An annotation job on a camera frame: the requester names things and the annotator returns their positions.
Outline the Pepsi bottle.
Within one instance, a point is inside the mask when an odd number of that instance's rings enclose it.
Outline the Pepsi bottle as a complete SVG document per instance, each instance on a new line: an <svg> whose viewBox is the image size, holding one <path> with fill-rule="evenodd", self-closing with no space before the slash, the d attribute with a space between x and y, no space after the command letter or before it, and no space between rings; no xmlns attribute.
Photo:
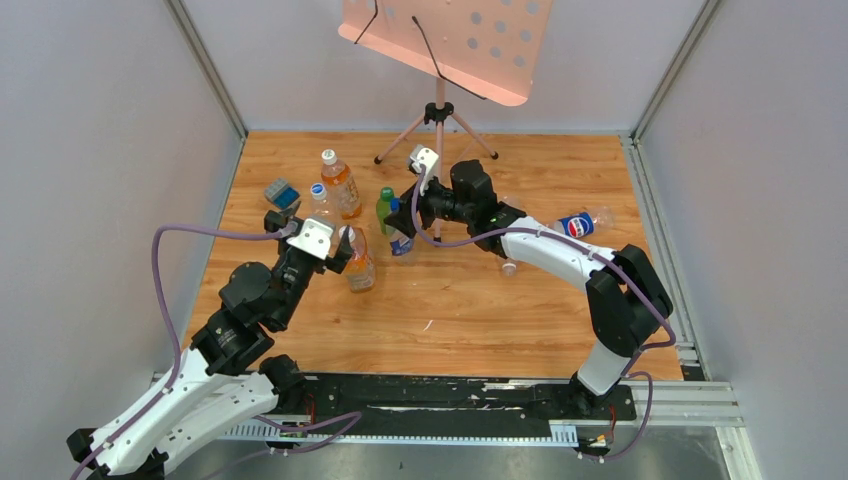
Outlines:
<svg viewBox="0 0 848 480"><path fill-rule="evenodd" d="M582 238L598 231L611 229L615 224L612 210L606 206L592 207L556 219L548 227L571 238Z"/></svg>
<svg viewBox="0 0 848 480"><path fill-rule="evenodd" d="M392 259L400 264L412 265L415 261L414 246L415 239L406 236L403 232L391 227L388 219L384 220L386 235L389 241Z"/></svg>

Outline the orange tea bottle crushed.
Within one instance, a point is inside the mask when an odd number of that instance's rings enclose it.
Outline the orange tea bottle crushed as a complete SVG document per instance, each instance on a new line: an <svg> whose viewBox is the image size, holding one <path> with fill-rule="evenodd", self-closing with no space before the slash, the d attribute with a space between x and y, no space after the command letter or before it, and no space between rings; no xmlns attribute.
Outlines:
<svg viewBox="0 0 848 480"><path fill-rule="evenodd" d="M364 231L344 225L339 232L339 239L347 239L353 248L353 255L344 270L350 290L353 293L371 290L376 284L376 266Z"/></svg>

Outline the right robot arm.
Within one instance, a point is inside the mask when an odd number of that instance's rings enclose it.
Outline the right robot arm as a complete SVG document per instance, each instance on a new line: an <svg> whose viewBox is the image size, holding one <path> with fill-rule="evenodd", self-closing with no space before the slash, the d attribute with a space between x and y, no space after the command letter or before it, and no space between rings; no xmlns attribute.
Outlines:
<svg viewBox="0 0 848 480"><path fill-rule="evenodd" d="M649 340L655 332L664 329L668 345L676 341L669 324L673 303L648 255L635 245L599 247L544 226L499 200L478 160L455 164L448 186L438 178L438 163L423 155L409 160L416 182L386 224L439 248L446 242L428 236L427 229L437 220L462 224L467 244L536 266L583 291L595 344L573 376L571 403L584 417L598 416L641 353L658 346Z"/></svg>

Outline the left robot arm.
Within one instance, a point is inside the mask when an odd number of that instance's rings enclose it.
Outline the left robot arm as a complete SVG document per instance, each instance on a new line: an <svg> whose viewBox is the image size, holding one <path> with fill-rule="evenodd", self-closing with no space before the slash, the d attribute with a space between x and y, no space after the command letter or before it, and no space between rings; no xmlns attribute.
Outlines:
<svg viewBox="0 0 848 480"><path fill-rule="evenodd" d="M317 403L296 362L267 357L315 274L340 274L356 235L316 216L270 211L264 233L278 260L241 264L219 291L221 306L179 349L170 370L131 407L67 439L74 478L163 479L232 427L276 409L315 415Z"/></svg>

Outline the green plastic bottle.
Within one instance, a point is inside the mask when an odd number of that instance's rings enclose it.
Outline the green plastic bottle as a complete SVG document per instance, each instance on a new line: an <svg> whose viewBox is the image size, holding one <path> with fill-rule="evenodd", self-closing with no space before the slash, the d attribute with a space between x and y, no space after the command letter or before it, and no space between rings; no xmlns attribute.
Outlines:
<svg viewBox="0 0 848 480"><path fill-rule="evenodd" d="M384 236L389 236L389 227L385 224L385 218L392 212L391 202L395 199L395 192L391 187L382 187L376 203L376 215L378 226Z"/></svg>

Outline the clear bottle blue cap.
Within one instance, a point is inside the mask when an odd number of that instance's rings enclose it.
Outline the clear bottle blue cap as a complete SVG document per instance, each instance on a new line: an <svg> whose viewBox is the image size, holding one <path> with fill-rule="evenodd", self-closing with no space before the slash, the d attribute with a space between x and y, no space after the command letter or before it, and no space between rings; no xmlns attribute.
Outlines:
<svg viewBox="0 0 848 480"><path fill-rule="evenodd" d="M334 228L340 228L342 226L342 220L326 185L322 182L312 184L310 194L312 198L312 214L320 217Z"/></svg>

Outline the orange tea bottle standing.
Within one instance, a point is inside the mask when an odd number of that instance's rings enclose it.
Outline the orange tea bottle standing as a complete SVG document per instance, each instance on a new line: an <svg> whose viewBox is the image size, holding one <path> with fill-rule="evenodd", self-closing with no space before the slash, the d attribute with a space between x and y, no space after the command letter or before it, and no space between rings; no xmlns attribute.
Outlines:
<svg viewBox="0 0 848 480"><path fill-rule="evenodd" d="M339 215L353 219L362 213L362 202L350 166L332 149L321 153L321 178L336 201Z"/></svg>

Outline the clear unlabelled plastic bottle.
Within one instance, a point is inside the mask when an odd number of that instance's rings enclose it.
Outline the clear unlabelled plastic bottle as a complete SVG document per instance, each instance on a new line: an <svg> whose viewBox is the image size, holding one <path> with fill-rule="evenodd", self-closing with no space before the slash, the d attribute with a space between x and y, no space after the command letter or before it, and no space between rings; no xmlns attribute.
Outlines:
<svg viewBox="0 0 848 480"><path fill-rule="evenodd" d="M502 201L513 208L523 209L522 201L516 195L505 195ZM503 277L513 277L517 273L519 262L516 260L497 257L496 263Z"/></svg>

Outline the blue grey block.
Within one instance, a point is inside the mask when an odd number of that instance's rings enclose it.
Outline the blue grey block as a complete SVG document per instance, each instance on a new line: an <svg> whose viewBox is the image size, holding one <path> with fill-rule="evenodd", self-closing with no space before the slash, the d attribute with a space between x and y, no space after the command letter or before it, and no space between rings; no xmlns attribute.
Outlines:
<svg viewBox="0 0 848 480"><path fill-rule="evenodd" d="M280 211L296 212L301 204L300 193L285 179L277 178L263 191L264 198Z"/></svg>

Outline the pink music stand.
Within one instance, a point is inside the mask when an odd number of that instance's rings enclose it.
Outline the pink music stand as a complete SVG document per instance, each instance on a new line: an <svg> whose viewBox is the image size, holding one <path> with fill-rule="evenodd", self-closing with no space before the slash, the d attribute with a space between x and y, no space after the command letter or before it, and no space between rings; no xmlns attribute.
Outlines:
<svg viewBox="0 0 848 480"><path fill-rule="evenodd" d="M499 157L447 101L447 85L506 107L523 105L532 92L553 4L550 1L345 1L339 35L433 76L436 97L411 124L436 129L454 119L491 159Z"/></svg>

